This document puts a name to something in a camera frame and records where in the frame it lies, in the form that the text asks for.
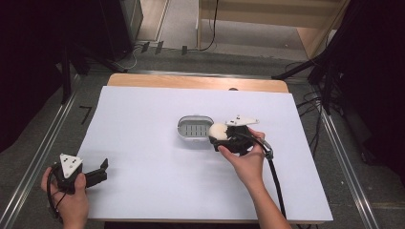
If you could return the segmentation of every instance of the small metal container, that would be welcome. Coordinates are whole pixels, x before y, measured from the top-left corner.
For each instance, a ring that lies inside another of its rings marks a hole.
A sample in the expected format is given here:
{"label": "small metal container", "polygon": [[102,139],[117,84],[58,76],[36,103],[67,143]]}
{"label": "small metal container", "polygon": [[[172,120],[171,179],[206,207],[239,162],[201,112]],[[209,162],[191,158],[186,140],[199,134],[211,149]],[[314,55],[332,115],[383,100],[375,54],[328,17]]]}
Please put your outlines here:
{"label": "small metal container", "polygon": [[186,141],[207,141],[214,121],[208,116],[188,115],[179,120],[178,133]]}

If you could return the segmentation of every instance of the white surface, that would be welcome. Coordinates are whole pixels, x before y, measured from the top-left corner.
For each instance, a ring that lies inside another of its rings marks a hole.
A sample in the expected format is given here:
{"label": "white surface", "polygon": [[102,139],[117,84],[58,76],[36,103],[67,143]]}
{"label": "white surface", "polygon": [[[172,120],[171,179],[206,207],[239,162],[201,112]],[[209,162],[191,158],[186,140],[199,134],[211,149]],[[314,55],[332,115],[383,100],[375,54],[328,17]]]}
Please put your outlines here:
{"label": "white surface", "polygon": [[[108,179],[88,190],[90,219],[256,219],[232,166],[209,142],[177,134],[185,115],[260,120],[274,150],[288,220],[332,220],[291,94],[104,87],[79,150],[84,172],[109,159]],[[270,169],[266,187],[278,204]]]}

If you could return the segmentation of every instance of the hand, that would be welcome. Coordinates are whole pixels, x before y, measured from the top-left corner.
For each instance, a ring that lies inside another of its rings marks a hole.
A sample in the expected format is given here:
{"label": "hand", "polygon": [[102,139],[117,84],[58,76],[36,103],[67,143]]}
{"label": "hand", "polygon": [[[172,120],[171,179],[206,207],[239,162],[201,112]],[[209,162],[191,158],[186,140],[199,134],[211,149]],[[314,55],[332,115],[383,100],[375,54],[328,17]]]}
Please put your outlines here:
{"label": "hand", "polygon": [[[249,131],[256,138],[265,138],[264,133],[253,131],[250,128]],[[252,150],[244,156],[232,154],[225,146],[219,146],[218,150],[233,165],[239,179],[247,188],[263,184],[265,154],[259,144],[254,143]]]}
{"label": "hand", "polygon": [[[42,176],[41,188],[45,192],[50,171],[51,168],[48,168]],[[63,198],[57,206],[57,210],[63,218],[64,228],[84,228],[89,214],[89,201],[85,189],[86,177],[84,174],[79,174],[75,180],[75,194],[66,195],[64,198],[64,193],[59,192],[57,186],[52,182],[53,203],[56,205]]]}

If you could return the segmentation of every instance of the wooden table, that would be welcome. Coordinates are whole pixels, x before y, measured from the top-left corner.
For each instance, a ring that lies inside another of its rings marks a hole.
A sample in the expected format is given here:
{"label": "wooden table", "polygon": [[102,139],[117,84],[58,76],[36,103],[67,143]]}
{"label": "wooden table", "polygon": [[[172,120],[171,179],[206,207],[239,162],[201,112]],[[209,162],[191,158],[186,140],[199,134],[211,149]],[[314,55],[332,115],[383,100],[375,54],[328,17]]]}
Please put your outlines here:
{"label": "wooden table", "polygon": [[111,75],[107,85],[216,90],[233,88],[240,91],[288,93],[287,84],[281,80],[162,74],[115,73]]}
{"label": "wooden table", "polygon": [[[202,19],[214,19],[216,0],[200,0]],[[309,58],[322,51],[331,30],[339,27],[350,0],[220,0],[217,20],[297,27]]]}

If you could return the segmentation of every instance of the black stand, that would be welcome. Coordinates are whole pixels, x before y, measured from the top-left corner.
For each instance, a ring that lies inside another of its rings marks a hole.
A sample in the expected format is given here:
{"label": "black stand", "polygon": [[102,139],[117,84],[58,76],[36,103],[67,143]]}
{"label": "black stand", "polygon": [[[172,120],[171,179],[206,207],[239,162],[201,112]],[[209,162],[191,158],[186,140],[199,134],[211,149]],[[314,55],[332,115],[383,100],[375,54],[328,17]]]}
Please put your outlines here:
{"label": "black stand", "polygon": [[366,1],[350,2],[340,28],[337,30],[333,39],[330,41],[330,43],[322,53],[286,73],[274,75],[271,78],[285,80],[309,67],[314,66],[313,70],[308,76],[308,81],[311,85],[317,85],[325,76],[325,85],[324,88],[321,90],[321,104],[329,115],[330,94],[332,90],[333,79],[338,77],[339,75],[339,69],[337,68],[337,66],[340,66],[339,63],[342,60],[341,57],[339,57],[339,53],[340,50],[344,50],[344,48],[348,47],[351,43],[351,23],[361,11],[363,5],[366,4],[365,2]]}
{"label": "black stand", "polygon": [[66,37],[64,37],[63,43],[64,45],[62,51],[62,77],[63,77],[63,98],[61,102],[62,104],[65,104],[72,94],[70,63],[72,63],[77,73],[79,74],[87,74],[90,70],[90,67],[86,63],[86,60],[83,57],[83,55],[93,58],[95,61],[105,66],[113,73],[123,73],[123,71],[119,70],[112,63],[96,55],[90,50],[76,43],[72,43]]}
{"label": "black stand", "polygon": [[79,74],[87,74],[90,70],[89,65],[86,63],[84,56],[93,58],[99,64],[105,66],[113,73],[123,73],[115,65],[107,61],[106,59],[100,57],[79,43],[75,42],[71,37],[73,35],[73,25],[72,21],[75,21],[70,15],[75,15],[74,9],[82,7],[78,1],[66,2],[62,5],[62,17],[60,19],[60,25],[62,28],[62,82],[63,82],[63,98],[62,104],[66,101],[72,94],[72,84],[71,84],[71,71],[70,63],[74,66],[75,70]]}

